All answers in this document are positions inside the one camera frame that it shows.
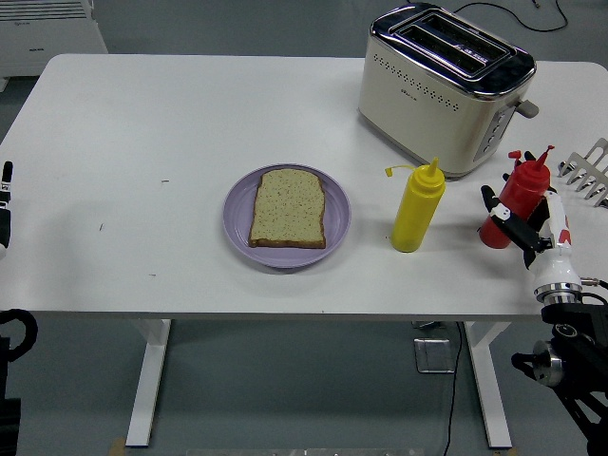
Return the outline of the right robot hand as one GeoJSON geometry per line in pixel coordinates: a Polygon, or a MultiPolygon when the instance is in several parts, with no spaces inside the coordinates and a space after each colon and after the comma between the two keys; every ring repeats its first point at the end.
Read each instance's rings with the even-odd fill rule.
{"type": "Polygon", "coordinates": [[[488,215],[479,230],[480,240],[493,249],[513,243],[522,250],[538,301],[572,302],[582,285],[571,263],[568,217],[545,165],[548,153],[536,158],[515,150],[508,157],[514,167],[503,176],[503,190],[496,194],[488,185],[481,188],[488,215]]]}

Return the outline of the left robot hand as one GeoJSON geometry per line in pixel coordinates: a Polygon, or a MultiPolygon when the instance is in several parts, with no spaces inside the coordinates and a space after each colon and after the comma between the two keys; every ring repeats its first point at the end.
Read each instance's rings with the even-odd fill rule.
{"type": "Polygon", "coordinates": [[[7,254],[7,250],[10,245],[10,233],[11,233],[11,212],[9,209],[9,203],[11,199],[11,180],[13,172],[13,163],[6,161],[2,170],[1,176],[1,258],[4,258],[7,254]]]}

